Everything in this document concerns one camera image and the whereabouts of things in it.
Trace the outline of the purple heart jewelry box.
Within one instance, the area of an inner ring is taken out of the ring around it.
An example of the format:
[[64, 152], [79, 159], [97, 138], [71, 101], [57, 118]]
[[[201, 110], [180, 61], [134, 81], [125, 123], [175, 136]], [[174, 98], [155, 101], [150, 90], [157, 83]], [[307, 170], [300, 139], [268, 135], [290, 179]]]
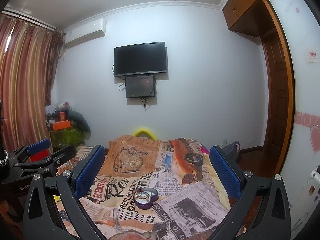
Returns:
[[132, 197], [138, 208], [147, 210], [150, 209], [153, 203], [158, 199], [158, 192], [156, 189], [143, 187], [133, 190]]

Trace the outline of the green covered side table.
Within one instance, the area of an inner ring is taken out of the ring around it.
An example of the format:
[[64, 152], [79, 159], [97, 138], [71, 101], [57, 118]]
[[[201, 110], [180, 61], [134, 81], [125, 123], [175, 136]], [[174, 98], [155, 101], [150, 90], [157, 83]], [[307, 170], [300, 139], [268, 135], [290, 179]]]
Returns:
[[76, 147], [84, 144], [84, 134], [82, 130], [74, 127], [50, 131], [50, 137], [52, 145], [56, 148], [62, 148], [67, 145]]

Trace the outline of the orange box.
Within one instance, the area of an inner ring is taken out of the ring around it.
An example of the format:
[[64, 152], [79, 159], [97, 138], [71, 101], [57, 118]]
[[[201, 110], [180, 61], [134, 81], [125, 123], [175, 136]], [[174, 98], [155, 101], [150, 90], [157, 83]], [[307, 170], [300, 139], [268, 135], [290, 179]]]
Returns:
[[53, 124], [54, 131], [69, 128], [69, 127], [71, 127], [71, 122], [69, 120], [58, 121]]

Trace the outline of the dark green jacket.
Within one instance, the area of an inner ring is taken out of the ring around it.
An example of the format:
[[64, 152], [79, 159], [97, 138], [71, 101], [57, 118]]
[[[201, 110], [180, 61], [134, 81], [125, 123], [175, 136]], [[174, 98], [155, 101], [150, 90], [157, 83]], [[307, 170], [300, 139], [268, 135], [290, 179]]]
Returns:
[[68, 111], [67, 118], [69, 121], [76, 123], [76, 126], [83, 131], [86, 140], [91, 137], [91, 129], [82, 114], [76, 111]]

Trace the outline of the dark bag on floor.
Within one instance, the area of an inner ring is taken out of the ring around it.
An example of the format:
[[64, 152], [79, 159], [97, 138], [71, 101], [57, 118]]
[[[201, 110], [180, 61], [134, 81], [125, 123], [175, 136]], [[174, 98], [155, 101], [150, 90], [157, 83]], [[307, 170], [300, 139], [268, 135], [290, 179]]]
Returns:
[[225, 146], [222, 150], [230, 159], [237, 161], [240, 154], [240, 142], [235, 141]]

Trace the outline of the newspaper print bed cover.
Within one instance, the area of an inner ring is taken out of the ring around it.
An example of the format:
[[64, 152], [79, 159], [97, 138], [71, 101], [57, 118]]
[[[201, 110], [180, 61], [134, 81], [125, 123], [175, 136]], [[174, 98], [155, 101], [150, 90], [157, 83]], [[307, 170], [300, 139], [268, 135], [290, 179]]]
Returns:
[[[158, 192], [147, 210], [132, 197], [143, 187]], [[129, 135], [109, 142], [80, 203], [107, 239], [206, 239], [230, 210], [208, 150], [198, 141]]]

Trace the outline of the gold bangle in box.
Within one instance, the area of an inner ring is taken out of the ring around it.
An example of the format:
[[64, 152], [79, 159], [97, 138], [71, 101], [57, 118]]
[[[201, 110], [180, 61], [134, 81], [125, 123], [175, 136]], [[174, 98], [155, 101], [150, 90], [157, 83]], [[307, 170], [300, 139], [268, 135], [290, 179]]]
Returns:
[[151, 202], [152, 197], [151, 197], [150, 194], [147, 193], [147, 192], [137, 192], [137, 193], [135, 194], [135, 200], [136, 200], [138, 203], [145, 205], [145, 204]]

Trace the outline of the yellow pillow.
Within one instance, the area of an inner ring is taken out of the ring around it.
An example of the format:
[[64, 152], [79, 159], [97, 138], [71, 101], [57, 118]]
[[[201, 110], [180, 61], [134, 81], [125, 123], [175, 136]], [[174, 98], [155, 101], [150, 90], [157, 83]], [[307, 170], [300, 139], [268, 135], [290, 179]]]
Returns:
[[136, 131], [134, 131], [132, 135], [135, 137], [144, 137], [151, 140], [157, 140], [157, 137], [155, 136], [155, 134], [145, 127], [137, 129]]

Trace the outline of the striped red gold curtain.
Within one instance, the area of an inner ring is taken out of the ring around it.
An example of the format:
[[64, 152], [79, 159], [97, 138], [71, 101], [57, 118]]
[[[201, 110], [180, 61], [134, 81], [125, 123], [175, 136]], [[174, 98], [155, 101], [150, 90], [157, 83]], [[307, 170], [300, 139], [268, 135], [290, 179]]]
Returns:
[[8, 152], [48, 139], [50, 104], [63, 32], [1, 15], [3, 143]]

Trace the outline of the brown wooden door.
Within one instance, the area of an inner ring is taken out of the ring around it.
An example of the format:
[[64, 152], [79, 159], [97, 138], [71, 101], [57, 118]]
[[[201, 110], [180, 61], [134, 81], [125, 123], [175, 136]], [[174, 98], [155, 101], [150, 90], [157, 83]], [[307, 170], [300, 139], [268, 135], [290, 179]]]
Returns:
[[281, 23], [269, 1], [262, 0], [274, 27], [261, 35], [268, 78], [268, 120], [264, 150], [273, 173], [284, 166], [292, 137], [295, 82], [290, 50]]

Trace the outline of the white air conditioner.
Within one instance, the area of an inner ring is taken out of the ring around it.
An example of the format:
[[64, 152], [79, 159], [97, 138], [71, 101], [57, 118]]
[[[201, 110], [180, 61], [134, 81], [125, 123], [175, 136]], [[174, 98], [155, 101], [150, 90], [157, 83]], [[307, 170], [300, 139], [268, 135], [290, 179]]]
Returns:
[[67, 48], [104, 37], [106, 33], [106, 21], [103, 18], [85, 23], [66, 33], [65, 45]]

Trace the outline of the white wardrobe with hearts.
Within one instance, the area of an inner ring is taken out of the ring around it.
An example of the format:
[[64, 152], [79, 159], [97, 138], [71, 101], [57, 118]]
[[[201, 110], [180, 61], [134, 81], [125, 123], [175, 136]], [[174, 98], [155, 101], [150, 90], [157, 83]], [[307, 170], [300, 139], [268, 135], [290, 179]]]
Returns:
[[281, 23], [295, 80], [295, 115], [281, 171], [290, 208], [319, 166], [319, 22], [305, 0], [267, 0]]

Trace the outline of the wooden overhead cabinet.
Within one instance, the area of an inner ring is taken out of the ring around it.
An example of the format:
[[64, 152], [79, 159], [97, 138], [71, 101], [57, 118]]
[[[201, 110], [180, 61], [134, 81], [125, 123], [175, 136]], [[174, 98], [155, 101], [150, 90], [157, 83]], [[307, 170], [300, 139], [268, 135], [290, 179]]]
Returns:
[[253, 36], [283, 32], [267, 0], [228, 0], [222, 9], [230, 31]]

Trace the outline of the small black wall monitor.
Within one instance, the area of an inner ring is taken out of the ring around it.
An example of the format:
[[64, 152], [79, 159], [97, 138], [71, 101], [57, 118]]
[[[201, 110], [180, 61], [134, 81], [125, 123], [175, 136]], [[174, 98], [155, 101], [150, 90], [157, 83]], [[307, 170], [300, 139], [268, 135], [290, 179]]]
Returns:
[[125, 94], [127, 99], [155, 97], [155, 76], [133, 75], [125, 77]]

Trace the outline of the large black wall television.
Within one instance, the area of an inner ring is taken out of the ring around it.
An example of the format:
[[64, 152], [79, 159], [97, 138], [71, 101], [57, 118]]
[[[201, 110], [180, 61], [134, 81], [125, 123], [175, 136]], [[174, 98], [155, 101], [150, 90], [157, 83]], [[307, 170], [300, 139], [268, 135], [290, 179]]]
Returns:
[[114, 48], [115, 77], [166, 72], [165, 42], [140, 43]]

